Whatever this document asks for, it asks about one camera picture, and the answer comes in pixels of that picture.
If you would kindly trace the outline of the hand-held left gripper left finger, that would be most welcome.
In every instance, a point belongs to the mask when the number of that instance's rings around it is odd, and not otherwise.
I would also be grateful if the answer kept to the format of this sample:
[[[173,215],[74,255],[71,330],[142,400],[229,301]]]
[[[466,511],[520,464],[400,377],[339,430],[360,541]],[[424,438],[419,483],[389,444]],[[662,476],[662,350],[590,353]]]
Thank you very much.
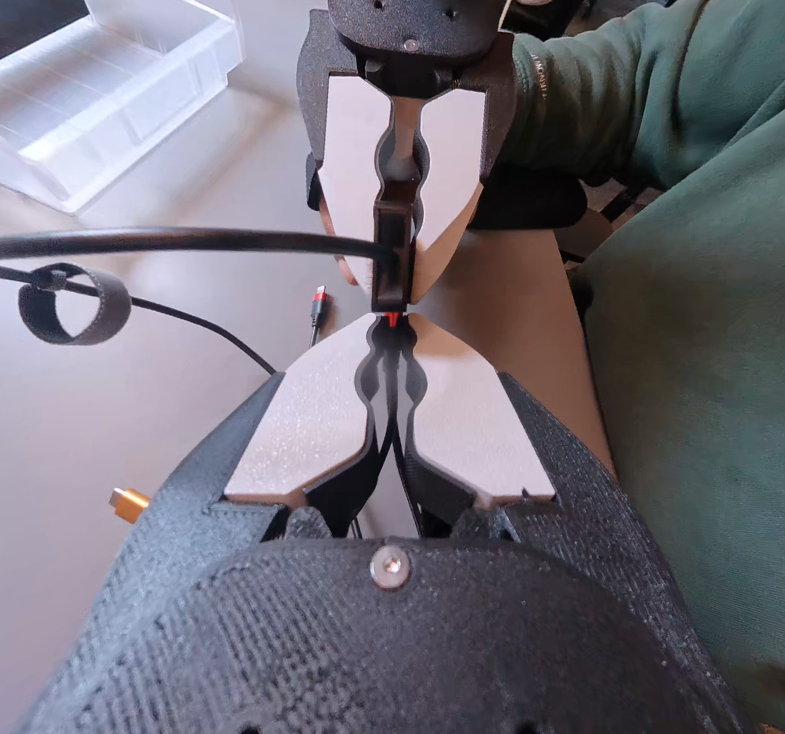
[[[287,369],[224,488],[235,503],[304,503],[306,490],[360,459],[375,437],[379,388],[365,314]]]

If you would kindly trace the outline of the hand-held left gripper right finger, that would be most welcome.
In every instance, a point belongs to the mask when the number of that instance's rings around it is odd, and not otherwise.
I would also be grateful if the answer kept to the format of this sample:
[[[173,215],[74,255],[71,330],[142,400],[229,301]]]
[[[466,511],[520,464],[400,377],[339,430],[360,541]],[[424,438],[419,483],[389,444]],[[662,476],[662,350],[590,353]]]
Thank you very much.
[[[466,342],[407,315],[407,483],[424,509],[496,509],[556,494],[496,369]]]

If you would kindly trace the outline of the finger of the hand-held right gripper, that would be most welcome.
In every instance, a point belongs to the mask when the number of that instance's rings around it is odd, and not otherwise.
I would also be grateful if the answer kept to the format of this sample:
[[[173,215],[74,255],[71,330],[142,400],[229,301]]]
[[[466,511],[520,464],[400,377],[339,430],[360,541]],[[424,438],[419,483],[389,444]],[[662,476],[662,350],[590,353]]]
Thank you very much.
[[[430,291],[458,248],[482,192],[485,93],[451,90],[428,101],[420,134],[428,165],[418,190],[410,303]]]
[[[330,77],[319,181],[339,237],[375,240],[378,151],[391,116],[390,97],[368,81],[356,75]]]

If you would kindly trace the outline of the clear plastic bin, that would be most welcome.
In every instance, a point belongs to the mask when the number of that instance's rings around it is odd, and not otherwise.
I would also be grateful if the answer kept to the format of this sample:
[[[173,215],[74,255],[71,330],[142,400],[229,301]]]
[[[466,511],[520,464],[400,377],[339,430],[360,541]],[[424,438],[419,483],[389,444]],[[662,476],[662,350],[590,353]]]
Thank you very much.
[[[233,0],[84,0],[88,15],[2,58],[4,189],[83,207],[228,85]]]

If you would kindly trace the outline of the person's right hand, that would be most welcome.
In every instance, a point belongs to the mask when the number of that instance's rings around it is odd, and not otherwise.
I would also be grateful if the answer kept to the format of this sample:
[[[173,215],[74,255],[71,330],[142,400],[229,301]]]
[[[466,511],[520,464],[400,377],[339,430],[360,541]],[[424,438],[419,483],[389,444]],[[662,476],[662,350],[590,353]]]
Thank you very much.
[[[327,207],[326,199],[323,196],[319,199],[319,217],[326,234],[328,236],[335,237],[336,233],[335,233],[334,225],[330,217],[330,212]],[[355,286],[355,287],[358,286],[357,278],[354,276],[351,268],[349,268],[345,256],[335,255],[334,259],[340,268],[344,280],[351,286]]]

